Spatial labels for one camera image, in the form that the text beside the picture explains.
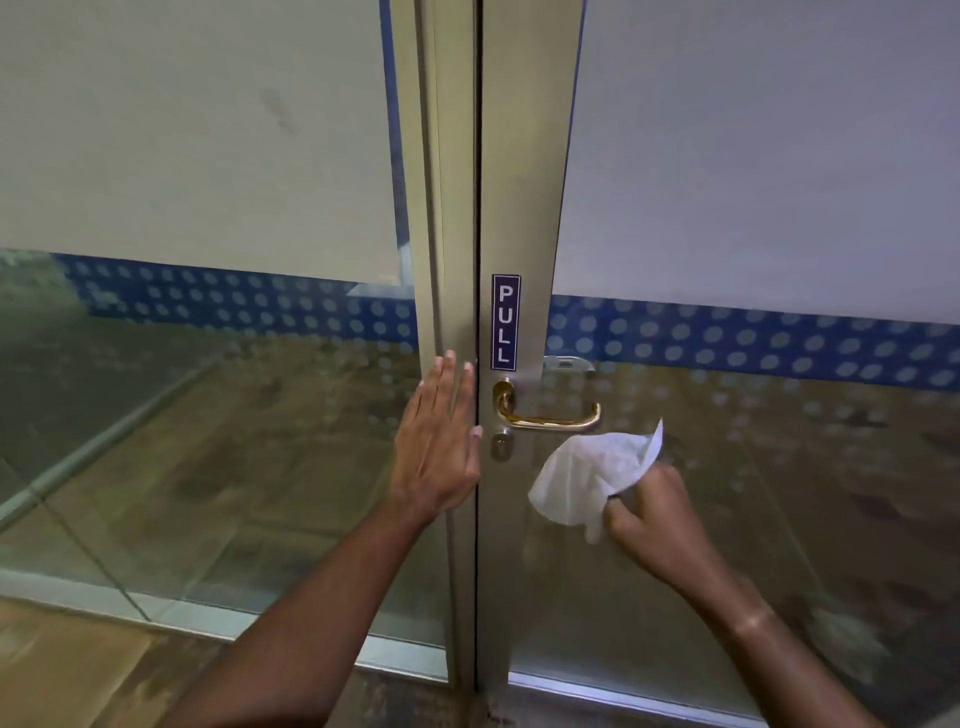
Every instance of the pull sign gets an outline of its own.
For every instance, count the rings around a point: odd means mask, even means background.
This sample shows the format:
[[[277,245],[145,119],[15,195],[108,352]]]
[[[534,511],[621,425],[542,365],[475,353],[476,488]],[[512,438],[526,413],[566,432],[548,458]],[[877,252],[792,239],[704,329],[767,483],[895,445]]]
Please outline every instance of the pull sign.
[[[516,371],[516,318],[520,313],[520,276],[493,276],[491,369]]]

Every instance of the gold door handle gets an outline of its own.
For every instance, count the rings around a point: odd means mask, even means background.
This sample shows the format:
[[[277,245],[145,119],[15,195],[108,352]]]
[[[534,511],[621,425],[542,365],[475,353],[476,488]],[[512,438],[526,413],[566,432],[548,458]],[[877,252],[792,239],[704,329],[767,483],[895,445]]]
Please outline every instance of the gold door handle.
[[[509,379],[500,379],[493,386],[493,407],[496,414],[500,416],[510,427],[516,429],[536,429],[545,432],[565,432],[573,434],[576,432],[586,432],[591,427],[600,422],[602,410],[599,402],[594,402],[590,406],[590,414],[583,420],[549,420],[545,417],[520,417],[514,414],[514,383]]]

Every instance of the left hand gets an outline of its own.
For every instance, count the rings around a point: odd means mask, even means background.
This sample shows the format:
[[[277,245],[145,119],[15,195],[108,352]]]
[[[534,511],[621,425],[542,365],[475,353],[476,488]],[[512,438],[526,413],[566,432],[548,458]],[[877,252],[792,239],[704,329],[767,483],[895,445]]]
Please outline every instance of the left hand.
[[[473,426],[473,367],[464,364],[454,392],[456,363],[454,352],[437,357],[407,403],[394,439],[396,462],[387,499],[424,524],[460,505],[480,478],[483,428]]]

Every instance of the glass door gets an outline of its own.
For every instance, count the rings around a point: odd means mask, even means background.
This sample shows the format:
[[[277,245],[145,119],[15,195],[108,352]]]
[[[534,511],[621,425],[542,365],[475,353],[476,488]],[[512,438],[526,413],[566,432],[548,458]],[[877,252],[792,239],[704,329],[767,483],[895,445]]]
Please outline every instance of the glass door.
[[[482,685],[761,724],[679,598],[531,508],[567,435],[500,416],[509,379],[524,417],[637,434],[662,418],[660,459],[720,550],[840,679],[897,724],[948,707],[960,178],[934,110],[957,101],[957,19],[932,2],[485,4]]]
[[[420,19],[53,6],[0,11],[0,594],[235,637],[379,497],[437,352]],[[361,663],[450,675],[445,530]]]

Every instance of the door lock plate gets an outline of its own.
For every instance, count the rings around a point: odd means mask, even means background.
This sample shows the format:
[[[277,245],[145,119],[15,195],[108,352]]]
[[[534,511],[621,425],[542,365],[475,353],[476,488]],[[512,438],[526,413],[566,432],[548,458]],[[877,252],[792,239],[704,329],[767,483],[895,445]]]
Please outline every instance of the door lock plate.
[[[490,439],[490,457],[499,463],[505,463],[514,454],[514,433],[509,429],[497,432]]]

